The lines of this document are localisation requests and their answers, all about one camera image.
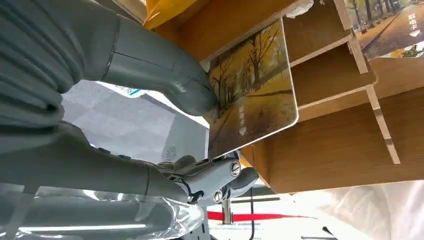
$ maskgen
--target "robotic arm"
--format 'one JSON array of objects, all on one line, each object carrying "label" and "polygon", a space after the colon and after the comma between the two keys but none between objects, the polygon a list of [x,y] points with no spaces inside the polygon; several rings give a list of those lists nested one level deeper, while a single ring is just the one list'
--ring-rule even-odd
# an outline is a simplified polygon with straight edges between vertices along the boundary
[{"label": "robotic arm", "polygon": [[[207,75],[176,45],[90,0],[3,0],[0,24],[0,183],[24,186],[25,194],[33,195],[49,186],[208,206],[243,194],[257,180],[252,168],[240,171],[235,153],[155,165],[93,148],[78,127],[61,121],[61,94],[81,79],[159,91],[195,116],[214,109],[218,101]],[[10,202],[0,199],[0,206]],[[53,206],[72,209],[78,201],[84,200],[58,198],[51,205],[34,199],[28,224],[41,224],[35,216],[57,212]],[[109,224],[114,214],[131,208],[102,204],[110,209]],[[142,212],[138,208],[132,212]],[[78,213],[89,218],[89,209],[103,208]],[[146,207],[145,212],[161,211]],[[0,214],[0,235],[24,223],[25,214],[19,213],[21,219],[14,214]]]}]

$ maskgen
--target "white arrow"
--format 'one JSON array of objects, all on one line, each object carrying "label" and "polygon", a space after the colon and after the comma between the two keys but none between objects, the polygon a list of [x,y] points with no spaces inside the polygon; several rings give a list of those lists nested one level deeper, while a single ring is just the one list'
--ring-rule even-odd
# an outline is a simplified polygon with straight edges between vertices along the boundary
[{"label": "white arrow", "polygon": [[240,135],[242,135],[242,136],[244,136],[245,134],[246,134],[246,126],[244,126],[244,127],[242,127],[242,128],[240,128],[239,130],[238,130],[238,132],[240,133]]},{"label": "white arrow", "polygon": [[416,37],[416,36],[418,36],[418,34],[420,34],[420,33],[421,33],[421,31],[420,31],[420,30],[416,30],[416,31],[411,32],[409,35],[410,35],[411,37]]}]

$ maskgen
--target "robotic hand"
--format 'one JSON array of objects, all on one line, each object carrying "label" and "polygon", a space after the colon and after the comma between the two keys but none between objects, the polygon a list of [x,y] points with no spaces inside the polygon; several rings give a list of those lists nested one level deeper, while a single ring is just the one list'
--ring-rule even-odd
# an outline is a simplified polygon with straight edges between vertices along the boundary
[{"label": "robotic hand", "polygon": [[207,75],[176,45],[91,0],[3,0],[0,25],[0,239],[22,229],[37,239],[73,231],[117,239],[123,226],[126,238],[152,239],[183,225],[179,212],[241,195],[258,179],[236,153],[155,165],[93,148],[61,122],[61,93],[81,79],[159,91],[195,116],[214,109]]}]

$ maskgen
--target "red stripe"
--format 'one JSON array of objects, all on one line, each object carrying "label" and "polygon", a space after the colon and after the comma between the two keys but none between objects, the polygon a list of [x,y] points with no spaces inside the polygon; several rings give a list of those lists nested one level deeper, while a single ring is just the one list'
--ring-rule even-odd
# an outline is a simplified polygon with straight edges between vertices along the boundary
[{"label": "red stripe", "polygon": [[[208,211],[207,218],[209,220],[224,220],[224,214],[222,212]],[[271,214],[271,213],[255,213],[255,214],[234,214],[234,222],[243,221],[257,221],[257,220],[270,220],[270,219],[284,219],[284,218],[308,218],[314,219],[314,217],[308,216],[295,216],[295,215],[284,215],[284,214]]]}]

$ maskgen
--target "metal screw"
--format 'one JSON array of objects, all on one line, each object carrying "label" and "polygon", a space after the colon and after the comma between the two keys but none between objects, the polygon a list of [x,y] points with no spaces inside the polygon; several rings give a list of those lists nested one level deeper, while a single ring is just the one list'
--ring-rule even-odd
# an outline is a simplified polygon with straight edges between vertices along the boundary
[{"label": "metal screw", "polygon": [[242,170],[242,165],[239,161],[233,161],[230,166],[231,175],[233,177],[237,177],[240,174],[240,171]]},{"label": "metal screw", "polygon": [[213,194],[213,202],[219,204],[223,199],[223,192],[221,190],[216,191]]}]

